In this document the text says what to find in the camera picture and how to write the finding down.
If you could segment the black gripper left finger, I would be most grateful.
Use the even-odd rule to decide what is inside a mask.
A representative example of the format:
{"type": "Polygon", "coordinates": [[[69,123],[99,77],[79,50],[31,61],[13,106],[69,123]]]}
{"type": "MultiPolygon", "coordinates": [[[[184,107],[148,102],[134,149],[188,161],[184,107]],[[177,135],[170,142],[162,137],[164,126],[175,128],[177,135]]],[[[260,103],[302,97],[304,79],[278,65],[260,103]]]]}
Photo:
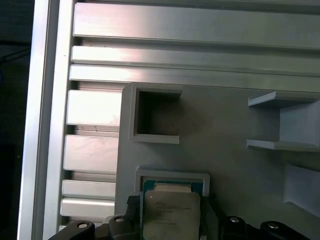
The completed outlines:
{"type": "Polygon", "coordinates": [[[77,220],[50,237],[51,240],[140,240],[141,200],[138,195],[127,199],[123,215],[109,216],[103,224],[96,226],[92,221],[77,220]]]}

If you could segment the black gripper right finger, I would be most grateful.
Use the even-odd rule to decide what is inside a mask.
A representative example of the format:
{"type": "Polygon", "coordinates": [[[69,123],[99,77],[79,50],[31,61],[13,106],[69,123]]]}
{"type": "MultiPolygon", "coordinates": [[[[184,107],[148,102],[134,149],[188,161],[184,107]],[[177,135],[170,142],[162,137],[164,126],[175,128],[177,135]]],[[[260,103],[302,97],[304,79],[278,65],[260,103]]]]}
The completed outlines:
{"type": "Polygon", "coordinates": [[[307,240],[308,238],[278,221],[265,221],[258,228],[239,216],[226,215],[213,196],[200,200],[201,240],[307,240]]]}

